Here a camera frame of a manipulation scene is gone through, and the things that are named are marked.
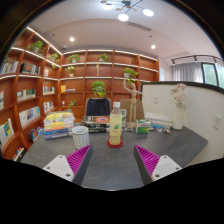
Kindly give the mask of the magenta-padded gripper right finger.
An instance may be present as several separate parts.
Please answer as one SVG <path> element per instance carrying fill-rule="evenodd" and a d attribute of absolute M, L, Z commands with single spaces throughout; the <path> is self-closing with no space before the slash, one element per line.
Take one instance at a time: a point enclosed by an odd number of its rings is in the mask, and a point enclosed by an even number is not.
<path fill-rule="evenodd" d="M 144 185 L 181 170 L 168 155 L 158 156 L 138 145 L 134 146 L 133 154 Z"/>

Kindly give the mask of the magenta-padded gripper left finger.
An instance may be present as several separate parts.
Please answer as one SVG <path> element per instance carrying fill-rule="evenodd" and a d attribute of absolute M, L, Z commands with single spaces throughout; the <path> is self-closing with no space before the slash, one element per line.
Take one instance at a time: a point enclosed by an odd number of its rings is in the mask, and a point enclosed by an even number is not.
<path fill-rule="evenodd" d="M 44 170 L 81 185 L 92 154 L 92 146 L 87 145 L 68 156 L 58 155 L 44 167 Z"/>

